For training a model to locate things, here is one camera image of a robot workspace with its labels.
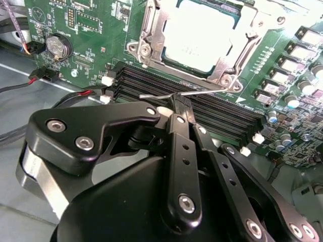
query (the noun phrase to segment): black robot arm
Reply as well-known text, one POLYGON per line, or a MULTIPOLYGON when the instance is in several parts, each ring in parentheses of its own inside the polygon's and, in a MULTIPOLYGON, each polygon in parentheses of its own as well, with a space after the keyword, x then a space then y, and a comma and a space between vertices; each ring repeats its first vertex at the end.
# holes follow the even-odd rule
POLYGON ((41 110, 17 167, 60 222, 53 242, 303 241, 313 227, 233 146, 219 150, 189 99, 41 110), (94 185, 96 164, 149 156, 94 185))

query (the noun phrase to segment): screw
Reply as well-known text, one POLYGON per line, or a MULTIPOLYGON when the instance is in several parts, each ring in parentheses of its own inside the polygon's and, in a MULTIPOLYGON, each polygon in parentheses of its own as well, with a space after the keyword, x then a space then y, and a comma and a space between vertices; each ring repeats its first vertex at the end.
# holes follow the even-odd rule
POLYGON ((143 55, 143 56, 149 56, 150 55, 150 52, 151 52, 151 48, 149 45, 143 45, 140 49, 140 53, 143 55))
POLYGON ((234 150, 231 147, 227 147, 227 150, 229 151, 229 153, 234 155, 234 150))
POLYGON ((72 69, 71 76, 74 77, 74 78, 78 77, 79 76, 79 71, 77 69, 72 69))
POLYGON ((47 123, 47 128, 55 133, 61 133, 66 129, 65 124, 59 120, 51 120, 47 123))
POLYGON ((89 137, 81 136, 76 139, 75 144, 81 150, 89 151, 94 148, 94 142, 89 137))
POLYGON ((206 134, 206 129, 205 128, 199 127, 198 129, 202 132, 202 134, 206 134))
POLYGON ((262 232, 261 229, 259 227, 258 224, 256 224, 255 222, 253 222, 252 220, 248 219, 247 220, 247 227, 249 229, 249 231, 252 233, 252 235, 257 238, 257 239, 261 239, 262 237, 262 232))
POLYGON ((304 134, 301 136, 301 139, 304 141, 304 142, 308 142, 311 140, 311 135, 309 134, 304 134))
POLYGON ((240 85, 235 85, 234 87, 233 87, 233 90, 234 91, 240 91, 241 90, 241 86, 240 85))
POLYGON ((308 235, 308 237, 310 237, 311 239, 315 238, 315 234, 313 233, 313 231, 306 225, 302 225, 305 233, 308 235))
POLYGON ((134 45, 130 45, 130 46, 129 46, 129 50, 130 50, 130 51, 135 51, 135 50, 136 50, 136 47, 135 47, 134 45))
POLYGON ((182 118, 182 117, 177 117, 177 121, 180 122, 180 123, 185 123, 185 120, 182 118))
POLYGON ((159 138, 159 139, 157 140, 157 145, 162 145, 162 144, 163 144, 163 142, 164 142, 164 140, 163 140, 162 138, 159 138))
POLYGON ((182 195, 179 197, 179 204, 185 213, 193 213, 195 211, 195 205, 193 200, 187 197, 186 195, 182 195))
POLYGON ((295 224, 291 223, 289 227, 292 229, 292 232, 296 235, 296 237, 303 238, 302 231, 295 224))
POLYGON ((148 107, 147 108, 147 112, 150 113, 151 115, 155 115, 156 114, 156 111, 153 110, 152 108, 148 107))
POLYGON ((229 75, 225 75, 221 78, 220 83, 225 86, 228 87, 232 82, 232 78, 229 75))
POLYGON ((278 17, 277 22, 279 25, 283 24, 285 22, 286 18, 285 17, 278 17))

